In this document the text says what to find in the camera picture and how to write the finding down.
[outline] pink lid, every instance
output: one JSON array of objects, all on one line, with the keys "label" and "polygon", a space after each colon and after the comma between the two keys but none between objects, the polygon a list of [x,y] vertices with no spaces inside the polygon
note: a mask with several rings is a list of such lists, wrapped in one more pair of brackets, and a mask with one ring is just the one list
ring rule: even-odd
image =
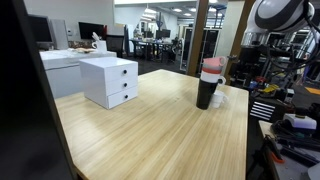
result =
[{"label": "pink lid", "polygon": [[205,58],[203,59],[203,63],[209,66],[219,67],[225,64],[225,58],[224,57]]}]

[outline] white wall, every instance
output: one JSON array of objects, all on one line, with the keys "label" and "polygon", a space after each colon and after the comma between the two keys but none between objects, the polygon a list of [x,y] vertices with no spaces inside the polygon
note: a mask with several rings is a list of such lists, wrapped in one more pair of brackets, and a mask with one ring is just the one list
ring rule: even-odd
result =
[{"label": "white wall", "polygon": [[146,7],[119,7],[114,8],[114,22],[137,26]]},{"label": "white wall", "polygon": [[[207,19],[207,23],[206,23],[206,27],[209,26],[220,26],[220,22],[221,20],[217,20],[217,23],[215,24],[215,19]],[[189,25],[189,24],[193,24],[194,23],[194,19],[178,19],[178,24],[179,25]]]},{"label": "white wall", "polygon": [[179,27],[178,27],[178,17],[172,14],[168,14],[165,12],[161,12],[161,21],[163,21],[163,25],[161,29],[169,29],[170,32],[170,39],[174,39],[178,37]]},{"label": "white wall", "polygon": [[229,56],[237,32],[244,1],[229,1],[225,19],[220,31],[216,56]]},{"label": "white wall", "polygon": [[73,32],[68,40],[81,40],[78,22],[114,24],[113,0],[24,0],[24,3],[29,14],[64,19],[67,29]]}]

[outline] floor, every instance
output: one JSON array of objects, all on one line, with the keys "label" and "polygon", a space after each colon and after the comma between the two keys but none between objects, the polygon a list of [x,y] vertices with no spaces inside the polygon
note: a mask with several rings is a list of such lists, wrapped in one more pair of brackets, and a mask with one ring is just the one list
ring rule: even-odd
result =
[{"label": "floor", "polygon": [[[180,74],[185,74],[185,71],[180,70],[180,56],[176,56],[175,61],[170,61],[164,57],[163,62],[159,60],[146,60],[145,58],[134,58],[133,56],[123,56],[124,59],[137,61],[139,63],[138,74],[145,74],[158,69],[165,69]],[[256,119],[248,120],[248,133],[247,133],[247,165],[246,168],[250,167],[253,163],[253,154],[256,150],[260,149],[262,145],[262,137],[260,135],[260,129],[257,129]],[[263,168],[257,165],[255,169],[247,177],[247,180],[264,180],[267,179],[263,174]]]}]

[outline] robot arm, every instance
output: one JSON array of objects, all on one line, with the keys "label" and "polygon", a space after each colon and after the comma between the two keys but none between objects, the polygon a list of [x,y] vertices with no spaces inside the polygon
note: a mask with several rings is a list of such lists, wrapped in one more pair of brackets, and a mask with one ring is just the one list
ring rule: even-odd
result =
[{"label": "robot arm", "polygon": [[241,45],[265,44],[270,32],[296,32],[307,26],[314,11],[308,0],[256,0]]},{"label": "robot arm", "polygon": [[[244,85],[247,86],[253,77],[266,76],[267,71],[265,67],[261,67],[259,62],[261,53],[274,66],[286,72],[305,67],[320,57],[319,37],[315,29],[318,32],[320,30],[311,22],[314,13],[314,7],[309,3],[309,0],[256,0],[250,11],[247,28],[241,42],[240,61],[236,63],[236,68],[229,72],[233,79],[231,81],[235,81],[239,77],[238,75],[245,75]],[[315,40],[310,58],[302,64],[295,64],[286,69],[273,62],[271,56],[290,57],[292,62],[295,62],[296,57],[294,57],[293,51],[271,48],[267,44],[270,33],[294,33],[307,25],[310,26]]]}]

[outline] black frame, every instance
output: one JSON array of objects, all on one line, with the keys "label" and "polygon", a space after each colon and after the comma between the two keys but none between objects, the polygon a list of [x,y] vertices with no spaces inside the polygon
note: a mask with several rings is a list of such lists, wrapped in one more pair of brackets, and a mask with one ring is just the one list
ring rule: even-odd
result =
[{"label": "black frame", "polygon": [[[33,32],[33,35],[36,39],[36,42],[39,43],[52,43],[53,44],[53,36],[52,36],[52,28],[50,27],[50,22],[49,22],[49,17],[48,16],[41,16],[41,15],[35,15],[35,14],[29,14],[29,22],[31,25],[31,29]],[[45,34],[47,34],[46,36],[50,37],[45,37],[45,38],[50,38],[50,40],[43,40],[43,27],[39,27],[38,24],[39,23],[33,23],[33,20],[41,20],[41,21],[45,21],[46,22],[46,26],[44,28]]]},{"label": "black frame", "polygon": [[[21,0],[2,2],[2,179],[77,179],[46,72]],[[14,48],[8,46],[14,42]]]},{"label": "black frame", "polygon": [[78,22],[79,32],[81,39],[93,39],[92,33],[95,32],[98,36],[102,37],[103,34],[103,24],[94,24],[87,22]]},{"label": "black frame", "polygon": [[170,34],[171,34],[171,30],[169,29],[162,29],[162,37],[165,37],[165,38],[169,38],[170,37]]},{"label": "black frame", "polygon": [[107,43],[107,50],[111,52],[116,52],[117,57],[122,58],[123,53],[123,42],[125,40],[124,35],[106,35],[106,43]]}]

